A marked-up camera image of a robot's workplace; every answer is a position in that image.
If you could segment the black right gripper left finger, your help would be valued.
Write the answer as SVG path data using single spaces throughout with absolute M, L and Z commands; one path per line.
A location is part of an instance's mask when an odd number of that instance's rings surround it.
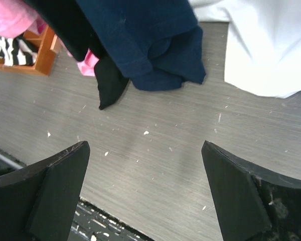
M 81 141 L 21 168 L 0 158 L 0 240 L 67 240 L 89 156 Z

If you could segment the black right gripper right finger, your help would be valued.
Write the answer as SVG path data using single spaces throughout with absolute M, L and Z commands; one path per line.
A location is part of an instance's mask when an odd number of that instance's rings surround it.
M 202 157 L 223 240 L 301 240 L 301 180 L 208 141 Z

